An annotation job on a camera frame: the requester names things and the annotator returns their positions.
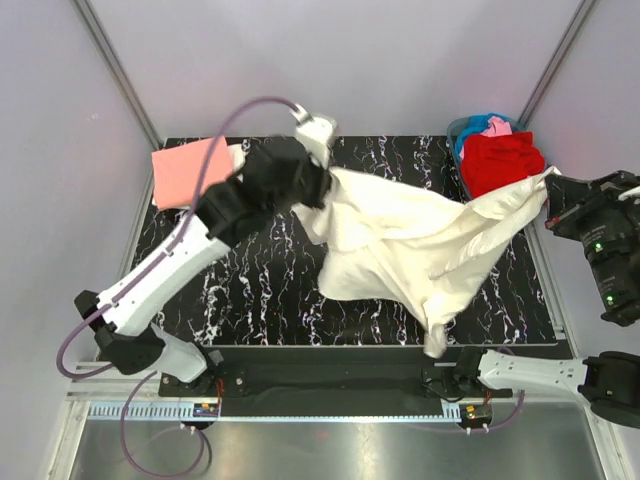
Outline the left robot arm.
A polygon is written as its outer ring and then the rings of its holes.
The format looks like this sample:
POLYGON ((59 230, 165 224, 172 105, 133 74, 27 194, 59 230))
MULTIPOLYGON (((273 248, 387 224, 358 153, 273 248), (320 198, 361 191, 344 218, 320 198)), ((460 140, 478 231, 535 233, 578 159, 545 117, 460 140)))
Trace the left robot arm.
POLYGON ((152 320, 164 304, 208 266, 224 258, 273 217, 296 204, 320 208, 331 186, 331 145, 276 138, 257 146, 225 181, 207 188, 195 212, 119 284, 81 291, 74 304, 109 365, 123 375, 146 369, 169 374, 196 396, 215 386, 201 349, 152 320))

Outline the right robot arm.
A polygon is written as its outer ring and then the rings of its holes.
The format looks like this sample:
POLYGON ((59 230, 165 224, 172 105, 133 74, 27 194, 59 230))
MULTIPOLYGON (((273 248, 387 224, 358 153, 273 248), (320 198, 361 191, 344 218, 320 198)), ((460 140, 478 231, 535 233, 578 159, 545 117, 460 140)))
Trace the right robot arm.
MULTIPOLYGON (((631 329, 639 324, 639 178, 619 170, 594 180, 552 174, 546 229, 581 248, 581 262, 555 267, 557 288, 571 333, 592 327, 631 329)), ((466 347, 451 375, 462 395, 506 391, 567 396, 596 416, 629 428, 639 426, 639 355, 613 349, 580 351, 550 360, 466 347)))

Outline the cream white t shirt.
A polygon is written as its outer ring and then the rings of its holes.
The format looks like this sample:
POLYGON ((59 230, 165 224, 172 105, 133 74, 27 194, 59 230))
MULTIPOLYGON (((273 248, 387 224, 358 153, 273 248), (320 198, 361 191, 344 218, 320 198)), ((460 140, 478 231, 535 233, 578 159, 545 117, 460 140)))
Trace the cream white t shirt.
POLYGON ((547 200, 542 173, 468 203, 334 167, 321 209, 293 211, 309 240, 327 254, 318 276, 328 299, 387 299, 422 325, 424 352, 439 358, 446 325, 472 302, 512 238, 547 200))

